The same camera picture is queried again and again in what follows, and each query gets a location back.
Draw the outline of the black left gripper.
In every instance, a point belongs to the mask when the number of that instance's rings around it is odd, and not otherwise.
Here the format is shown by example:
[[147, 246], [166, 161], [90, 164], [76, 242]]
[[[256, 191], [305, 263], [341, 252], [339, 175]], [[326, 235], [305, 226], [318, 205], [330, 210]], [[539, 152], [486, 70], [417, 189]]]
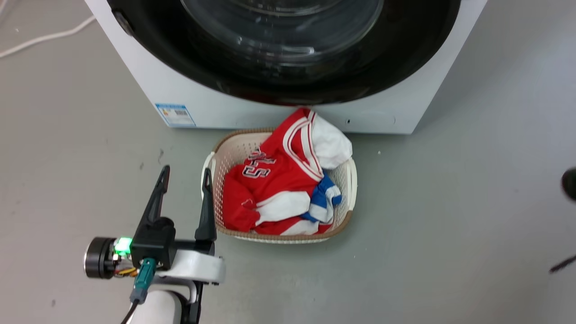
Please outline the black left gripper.
[[175, 239], [176, 230], [173, 221], [160, 219], [170, 172], [169, 165], [163, 166], [134, 237], [96, 237], [90, 242], [84, 255], [84, 273], [87, 277], [93, 279], [135, 277], [146, 259], [152, 259], [156, 263], [157, 270], [172, 270], [175, 268], [175, 253], [178, 249], [213, 252], [217, 230], [211, 170], [204, 169], [201, 185], [202, 209], [193, 241]]

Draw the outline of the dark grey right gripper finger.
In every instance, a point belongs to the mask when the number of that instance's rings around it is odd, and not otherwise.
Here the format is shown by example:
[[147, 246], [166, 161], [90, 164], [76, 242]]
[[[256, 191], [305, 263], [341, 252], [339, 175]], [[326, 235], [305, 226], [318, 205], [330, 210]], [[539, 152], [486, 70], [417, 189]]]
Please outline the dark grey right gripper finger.
[[556, 273], [558, 271], [561, 271], [563, 269], [565, 269], [566, 267], [570, 266], [572, 263], [576, 262], [576, 255], [568, 257], [567, 259], [563, 260], [562, 262], [554, 265], [553, 267], [551, 267], [551, 269], [549, 269], [549, 273]]
[[566, 197], [572, 201], [576, 201], [576, 167], [564, 172], [561, 177], [561, 187]]

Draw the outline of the white front-load washing machine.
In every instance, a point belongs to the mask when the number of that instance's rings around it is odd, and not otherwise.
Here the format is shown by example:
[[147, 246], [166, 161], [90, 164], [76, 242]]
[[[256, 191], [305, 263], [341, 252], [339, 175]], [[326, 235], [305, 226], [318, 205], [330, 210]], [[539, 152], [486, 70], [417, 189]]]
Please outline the white front-load washing machine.
[[156, 103], [185, 105], [198, 128], [272, 127], [305, 106], [345, 132], [396, 135], [415, 130], [487, 2], [461, 0], [452, 31], [441, 48], [419, 70], [387, 90], [337, 104], [275, 105], [235, 98], [179, 74], [125, 33], [113, 15], [105, 12], [106, 0], [85, 0], [154, 108]]

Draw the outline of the black round washing machine door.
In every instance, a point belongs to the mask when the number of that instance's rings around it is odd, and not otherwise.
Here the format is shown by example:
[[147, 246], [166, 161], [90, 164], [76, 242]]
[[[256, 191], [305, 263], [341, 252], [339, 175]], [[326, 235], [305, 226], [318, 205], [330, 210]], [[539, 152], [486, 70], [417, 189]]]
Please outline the black round washing machine door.
[[358, 100], [419, 70], [461, 0], [106, 0], [106, 13], [162, 63], [265, 104]]

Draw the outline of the beige plastic laundry basket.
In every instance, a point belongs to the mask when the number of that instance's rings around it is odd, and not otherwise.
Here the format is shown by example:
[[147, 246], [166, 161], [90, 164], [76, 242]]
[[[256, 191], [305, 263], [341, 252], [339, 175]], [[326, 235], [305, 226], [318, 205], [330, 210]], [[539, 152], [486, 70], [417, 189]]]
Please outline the beige plastic laundry basket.
[[235, 165], [240, 164], [249, 153], [264, 142], [274, 128], [237, 130], [223, 137], [204, 161], [203, 171], [210, 169], [212, 178], [212, 198], [216, 229], [221, 233], [240, 240], [267, 244], [311, 244], [320, 243], [343, 232], [350, 220], [356, 204], [358, 176], [353, 158], [341, 166], [329, 170], [328, 175], [343, 194], [343, 202], [334, 209], [334, 220], [323, 234], [276, 236], [256, 234], [227, 229], [224, 226], [223, 188], [224, 176]]

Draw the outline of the blue energy label sticker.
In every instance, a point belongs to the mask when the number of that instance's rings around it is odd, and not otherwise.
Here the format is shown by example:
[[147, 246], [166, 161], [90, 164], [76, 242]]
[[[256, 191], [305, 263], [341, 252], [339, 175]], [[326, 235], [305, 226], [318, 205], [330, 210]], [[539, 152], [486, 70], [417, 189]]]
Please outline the blue energy label sticker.
[[169, 127], [196, 127], [196, 123], [185, 105], [156, 103], [155, 106], [158, 113]]

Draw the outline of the red and white jersey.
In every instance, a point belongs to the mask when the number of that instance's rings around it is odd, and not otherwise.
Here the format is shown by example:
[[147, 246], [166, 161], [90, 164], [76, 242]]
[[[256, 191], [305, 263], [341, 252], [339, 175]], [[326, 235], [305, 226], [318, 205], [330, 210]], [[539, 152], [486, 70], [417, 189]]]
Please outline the red and white jersey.
[[224, 226], [271, 235], [322, 234], [329, 224], [304, 218], [323, 179], [311, 143], [316, 114], [301, 108], [287, 117], [241, 164], [224, 176]]

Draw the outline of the blue and white garment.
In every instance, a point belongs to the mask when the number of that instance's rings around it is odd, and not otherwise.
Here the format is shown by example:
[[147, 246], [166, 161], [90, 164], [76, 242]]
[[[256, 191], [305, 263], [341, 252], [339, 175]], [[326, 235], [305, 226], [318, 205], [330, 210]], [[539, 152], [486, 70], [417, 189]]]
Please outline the blue and white garment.
[[328, 175], [321, 179], [310, 199], [308, 211], [300, 217], [313, 223], [332, 224], [334, 209], [342, 203], [343, 196], [339, 187]]

